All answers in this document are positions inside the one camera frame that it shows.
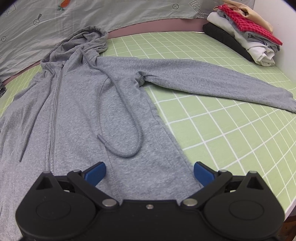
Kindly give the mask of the blue plaid crumpled cloth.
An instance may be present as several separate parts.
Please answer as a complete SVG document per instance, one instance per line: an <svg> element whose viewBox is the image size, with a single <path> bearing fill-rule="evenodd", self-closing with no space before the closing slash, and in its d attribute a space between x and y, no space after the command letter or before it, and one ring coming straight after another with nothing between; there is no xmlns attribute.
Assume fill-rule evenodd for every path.
<svg viewBox="0 0 296 241"><path fill-rule="evenodd" d="M0 82L0 97L2 97L6 92L6 87L2 82Z"/></svg>

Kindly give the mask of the black folded garment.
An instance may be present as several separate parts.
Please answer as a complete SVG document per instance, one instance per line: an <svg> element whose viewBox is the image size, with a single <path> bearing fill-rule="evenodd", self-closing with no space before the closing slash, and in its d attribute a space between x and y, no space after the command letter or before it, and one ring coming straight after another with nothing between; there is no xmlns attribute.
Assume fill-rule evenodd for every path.
<svg viewBox="0 0 296 241"><path fill-rule="evenodd" d="M206 23L202 27L204 33L213 39L221 42L230 49L234 50L236 53L240 54L242 57L250 62L254 62L251 55L232 37L229 33L223 29L217 27L212 23Z"/></svg>

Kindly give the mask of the grey folded garment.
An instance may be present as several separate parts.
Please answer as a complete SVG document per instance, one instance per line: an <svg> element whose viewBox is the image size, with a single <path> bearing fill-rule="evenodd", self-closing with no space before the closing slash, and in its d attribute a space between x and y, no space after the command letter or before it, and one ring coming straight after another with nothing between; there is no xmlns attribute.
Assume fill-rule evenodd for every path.
<svg viewBox="0 0 296 241"><path fill-rule="evenodd" d="M273 49L273 51L275 53L280 51L280 45L279 44L276 44L273 41L267 39L267 37L264 37L264 36L262 36L262 35L260 35L258 33L255 33L255 32L250 32L250 31L242 32L237 28L234 21L229 16L226 15L226 13L224 13L223 11L221 11L219 9L217 10L217 13L218 13L219 16L229 20L229 22L230 22L231 26L234 28L234 30L236 30L240 35L242 35L243 38L246 39L247 41L259 42L261 44L264 44L267 47Z"/></svg>

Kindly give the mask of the grey printed quilt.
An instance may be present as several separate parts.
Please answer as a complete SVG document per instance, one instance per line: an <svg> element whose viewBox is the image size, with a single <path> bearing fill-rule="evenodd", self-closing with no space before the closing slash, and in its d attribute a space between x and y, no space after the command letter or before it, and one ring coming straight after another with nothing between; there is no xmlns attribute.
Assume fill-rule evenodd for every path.
<svg viewBox="0 0 296 241"><path fill-rule="evenodd" d="M15 1L1 14L1 82L87 27L110 32L164 19L205 19L220 1Z"/></svg>

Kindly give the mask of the white folded garment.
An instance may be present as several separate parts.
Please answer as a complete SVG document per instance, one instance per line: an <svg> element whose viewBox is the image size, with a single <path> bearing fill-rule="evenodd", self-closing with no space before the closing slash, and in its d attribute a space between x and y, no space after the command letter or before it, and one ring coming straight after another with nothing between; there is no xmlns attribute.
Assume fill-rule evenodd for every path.
<svg viewBox="0 0 296 241"><path fill-rule="evenodd" d="M256 64L264 67L275 65L273 59L275 52L273 49L260 42L246 40L241 33L235 30L227 18L219 16L216 12L212 12L208 15L207 21L234 37L234 39L250 54Z"/></svg>

